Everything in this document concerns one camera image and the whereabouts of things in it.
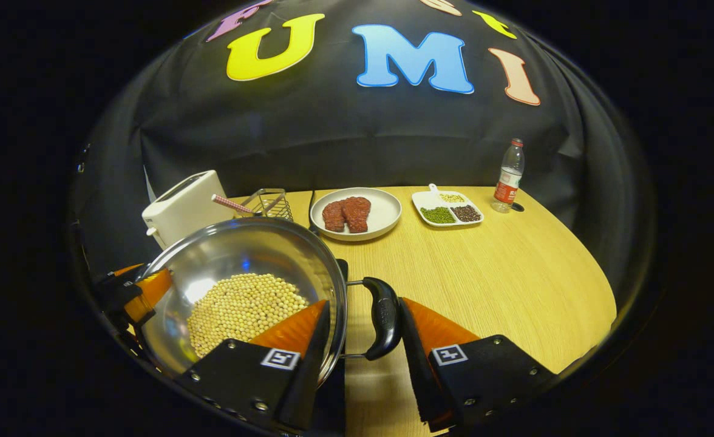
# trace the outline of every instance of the purple letter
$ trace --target purple letter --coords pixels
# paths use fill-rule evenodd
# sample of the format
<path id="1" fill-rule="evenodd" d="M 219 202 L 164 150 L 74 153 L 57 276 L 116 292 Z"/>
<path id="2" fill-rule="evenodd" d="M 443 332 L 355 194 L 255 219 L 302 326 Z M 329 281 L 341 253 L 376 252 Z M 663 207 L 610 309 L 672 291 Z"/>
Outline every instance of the purple letter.
<path id="1" fill-rule="evenodd" d="M 229 16 L 226 19 L 222 20 L 222 24 L 219 25 L 219 28 L 212 36 L 209 36 L 209 39 L 207 39 L 206 42 L 212 41 L 212 39 L 237 28 L 239 25 L 241 25 L 238 20 L 248 19 L 249 17 L 254 15 L 254 12 L 257 12 L 257 9 L 260 9 L 260 6 L 268 5 L 268 3 L 270 2 L 273 2 L 273 0 L 263 0 L 262 2 L 257 3 L 256 5 L 249 6 L 248 8 L 242 11 L 238 11 L 235 14 L 232 14 L 232 16 Z"/>

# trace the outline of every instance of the wire basket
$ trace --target wire basket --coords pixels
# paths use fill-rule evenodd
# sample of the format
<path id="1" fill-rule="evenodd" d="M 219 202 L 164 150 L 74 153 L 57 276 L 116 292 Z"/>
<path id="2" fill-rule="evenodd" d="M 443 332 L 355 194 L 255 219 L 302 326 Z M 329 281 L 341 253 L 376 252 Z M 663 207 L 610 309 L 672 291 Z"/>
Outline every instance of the wire basket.
<path id="1" fill-rule="evenodd" d="M 241 206 L 254 211 L 254 215 L 276 217 L 293 221 L 293 211 L 287 202 L 287 192 L 282 188 L 260 188 L 241 202 Z"/>

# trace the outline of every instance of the plastic water bottle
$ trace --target plastic water bottle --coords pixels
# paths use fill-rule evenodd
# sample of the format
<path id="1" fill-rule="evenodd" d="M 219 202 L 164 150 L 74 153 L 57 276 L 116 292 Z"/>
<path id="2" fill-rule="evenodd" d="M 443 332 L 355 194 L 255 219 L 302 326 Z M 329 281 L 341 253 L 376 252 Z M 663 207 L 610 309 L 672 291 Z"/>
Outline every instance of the plastic water bottle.
<path id="1" fill-rule="evenodd" d="M 519 180 L 524 172 L 524 144 L 518 138 L 511 140 L 511 147 L 505 151 L 503 163 L 500 166 L 500 180 L 495 187 L 495 198 L 492 199 L 492 209 L 506 213 L 511 210 Z"/>

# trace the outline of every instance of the white toaster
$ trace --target white toaster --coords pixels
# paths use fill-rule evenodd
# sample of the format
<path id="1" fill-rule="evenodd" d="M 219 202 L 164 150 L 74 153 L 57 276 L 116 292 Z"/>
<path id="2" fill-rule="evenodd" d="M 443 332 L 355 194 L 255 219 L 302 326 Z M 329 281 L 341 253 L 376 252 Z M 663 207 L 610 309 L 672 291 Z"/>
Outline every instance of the white toaster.
<path id="1" fill-rule="evenodd" d="M 212 202 L 213 194 L 226 197 L 216 171 L 199 172 L 177 183 L 141 213 L 149 228 L 146 235 L 165 249 L 199 229 L 232 219 L 235 210 Z"/>

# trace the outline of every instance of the steak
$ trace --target steak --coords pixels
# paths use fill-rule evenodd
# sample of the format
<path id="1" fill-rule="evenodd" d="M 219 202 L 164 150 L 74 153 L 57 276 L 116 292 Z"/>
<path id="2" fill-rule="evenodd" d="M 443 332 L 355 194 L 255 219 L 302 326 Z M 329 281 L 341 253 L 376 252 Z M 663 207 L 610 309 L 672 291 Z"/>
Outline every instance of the steak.
<path id="1" fill-rule="evenodd" d="M 344 214 L 341 212 L 343 201 L 331 202 L 322 210 L 324 229 L 333 232 L 344 232 Z"/>
<path id="2" fill-rule="evenodd" d="M 343 212 L 346 224 L 349 226 L 349 233 L 359 233 L 368 231 L 368 214 L 370 213 L 370 201 L 365 197 L 348 197 L 341 201 L 341 212 Z"/>

